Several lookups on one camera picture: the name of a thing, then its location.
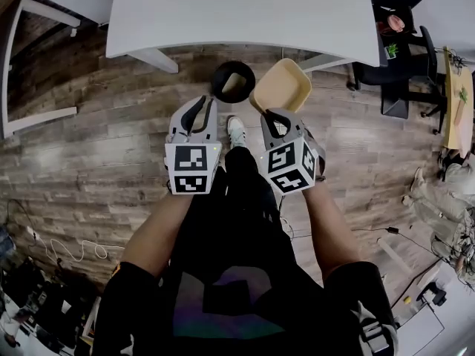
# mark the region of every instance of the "t-shirt sleeve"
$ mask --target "t-shirt sleeve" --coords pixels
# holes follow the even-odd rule
[[[120,355],[143,334],[157,280],[130,263],[120,263],[105,287],[99,305],[93,356]]]
[[[369,344],[374,349],[380,349],[382,338],[376,338],[376,327],[384,330],[384,337],[390,346],[374,352],[374,355],[397,353],[396,325],[376,265],[359,262],[340,266],[327,278],[324,289],[334,302],[350,310],[358,319],[363,342],[371,340],[365,346]]]

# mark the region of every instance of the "black pants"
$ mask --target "black pants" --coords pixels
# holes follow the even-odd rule
[[[265,257],[265,251],[295,262],[290,239],[282,230],[274,192],[259,174],[254,157],[247,148],[236,147],[227,153],[225,162],[226,171],[221,167],[216,170],[210,194],[193,198],[172,263],[198,273],[198,269],[216,263],[223,267],[243,265],[247,261],[242,256]]]

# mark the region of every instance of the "wooden floor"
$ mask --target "wooden floor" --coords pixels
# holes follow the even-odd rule
[[[259,78],[282,56],[305,56],[266,46],[179,47],[166,51],[180,66],[180,72],[171,75],[127,56],[106,59],[106,32],[101,30],[83,30],[74,39],[68,34],[63,30],[29,52],[10,73],[10,119],[74,105],[79,113],[0,143],[0,219],[8,199],[21,200],[48,247],[49,239],[58,239],[76,257],[82,240],[125,245],[153,203],[167,192],[163,144],[169,118],[181,104],[208,92],[218,65],[239,59]],[[327,149],[327,178],[335,200],[351,228],[396,226],[428,247],[428,229],[411,216],[401,198],[419,166],[434,168],[442,136],[434,136],[431,129],[438,117],[421,118],[419,112],[428,106],[417,103],[410,106],[409,120],[382,116],[378,88],[351,92],[345,87],[344,69],[333,71],[340,73],[312,74],[313,91],[301,113]],[[227,140],[230,114],[244,121],[252,152],[264,151],[259,115],[248,102],[220,104],[221,141]],[[282,212],[293,227],[298,263],[320,280],[302,195],[287,197]],[[14,203],[10,218],[29,224]],[[18,249],[27,253],[31,236],[22,227],[12,225],[10,230]],[[385,231],[356,235],[365,257],[387,275],[391,300],[410,276],[378,247],[378,238],[386,237],[415,272],[434,259]],[[112,250],[107,260],[99,260],[94,247],[86,245],[84,260],[76,263],[58,243],[55,249],[63,266],[87,273],[98,284],[108,280],[121,253]],[[52,263],[39,241],[30,253],[42,263]]]

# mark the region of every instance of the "forearm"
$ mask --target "forearm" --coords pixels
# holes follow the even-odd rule
[[[155,277],[168,264],[192,195],[167,194],[129,240],[122,261],[134,264]]]
[[[330,273],[348,263],[361,261],[358,241],[325,183],[317,182],[304,190],[312,226],[312,241],[324,280]]]

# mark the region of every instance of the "chair wheel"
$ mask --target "chair wheel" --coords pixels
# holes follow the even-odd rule
[[[354,83],[348,82],[347,83],[347,89],[350,90],[350,91],[356,91],[356,86],[355,86]]]

